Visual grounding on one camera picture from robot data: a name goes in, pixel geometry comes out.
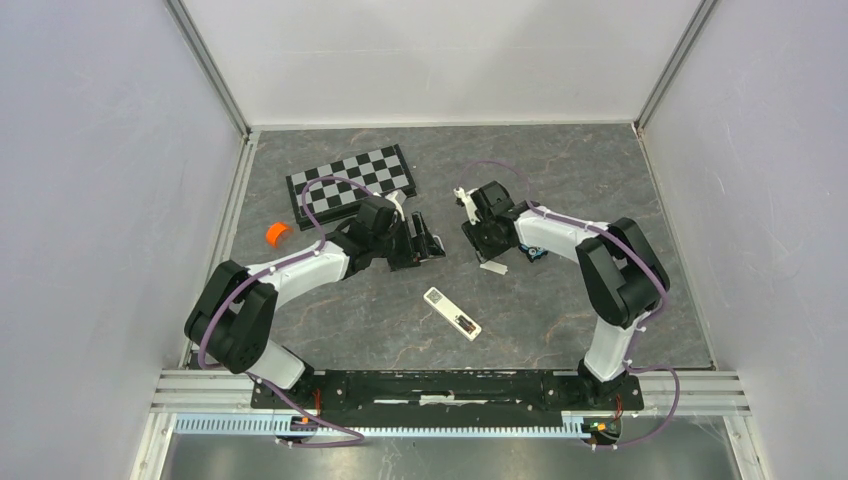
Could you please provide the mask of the black white chessboard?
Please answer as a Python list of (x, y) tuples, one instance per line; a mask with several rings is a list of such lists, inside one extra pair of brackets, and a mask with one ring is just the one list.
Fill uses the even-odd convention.
[(313, 227), (308, 212), (320, 224), (355, 214), (365, 198), (357, 185), (381, 195), (395, 190), (408, 197), (417, 194), (411, 168), (397, 144), (291, 174), (286, 183), (295, 221), (302, 230)]

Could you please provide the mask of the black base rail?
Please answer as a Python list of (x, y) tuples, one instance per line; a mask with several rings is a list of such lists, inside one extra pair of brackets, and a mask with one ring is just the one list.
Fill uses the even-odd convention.
[(600, 382), (587, 371), (325, 370), (286, 392), (348, 427), (554, 427), (564, 412), (641, 411), (637, 377)]

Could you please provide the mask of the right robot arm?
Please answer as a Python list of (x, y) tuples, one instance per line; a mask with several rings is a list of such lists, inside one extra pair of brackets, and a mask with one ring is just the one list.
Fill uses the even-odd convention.
[(516, 203), (492, 181), (466, 191), (455, 188), (466, 213), (461, 229), (481, 263), (524, 246), (575, 262), (597, 322), (578, 365), (577, 392), (591, 408), (618, 393), (628, 350), (639, 324), (666, 302), (669, 277), (638, 224), (621, 218), (593, 223), (556, 213), (538, 203)]

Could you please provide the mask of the white battery cover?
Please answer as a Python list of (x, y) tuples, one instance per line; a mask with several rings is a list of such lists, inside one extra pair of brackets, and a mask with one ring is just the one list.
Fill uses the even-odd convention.
[(480, 268), (498, 275), (506, 275), (508, 273), (508, 267), (506, 265), (495, 261), (483, 262), (480, 264)]

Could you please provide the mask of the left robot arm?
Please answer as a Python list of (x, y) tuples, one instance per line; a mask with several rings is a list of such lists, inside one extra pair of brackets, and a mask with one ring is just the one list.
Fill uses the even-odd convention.
[(398, 271), (445, 254), (421, 213), (405, 213), (398, 201), (370, 196), (355, 216), (304, 250), (251, 266), (220, 263), (184, 333), (199, 348), (200, 368), (250, 374), (276, 385), (276, 394), (288, 406), (302, 407), (313, 397), (314, 381), (305, 374), (306, 362), (271, 340), (277, 310), (318, 287), (352, 277), (375, 259)]

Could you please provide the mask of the slim white remote control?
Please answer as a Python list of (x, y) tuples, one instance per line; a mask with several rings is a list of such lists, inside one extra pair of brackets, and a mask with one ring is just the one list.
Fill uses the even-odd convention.
[[(459, 308), (452, 300), (450, 300), (443, 292), (435, 287), (429, 288), (423, 294), (424, 301), (444, 318), (455, 330), (457, 330), (468, 341), (474, 341), (482, 332), (480, 325), (468, 316), (461, 308)], [(457, 324), (455, 319), (458, 316), (464, 316), (476, 325), (476, 330), (472, 334), (463, 331)]]

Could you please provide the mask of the orange plastic cup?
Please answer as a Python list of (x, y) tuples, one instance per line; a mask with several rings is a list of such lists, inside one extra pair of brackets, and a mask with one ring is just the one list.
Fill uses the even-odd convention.
[(279, 245), (288, 239), (293, 233), (292, 228), (283, 223), (276, 222), (269, 226), (265, 234), (266, 242), (273, 248), (278, 248)]

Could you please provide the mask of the silver black AAA battery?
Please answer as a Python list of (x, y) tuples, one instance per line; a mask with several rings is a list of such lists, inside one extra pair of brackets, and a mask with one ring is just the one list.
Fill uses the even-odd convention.
[(468, 334), (472, 334), (476, 330), (476, 325), (464, 316), (458, 316), (455, 321), (456, 324)]

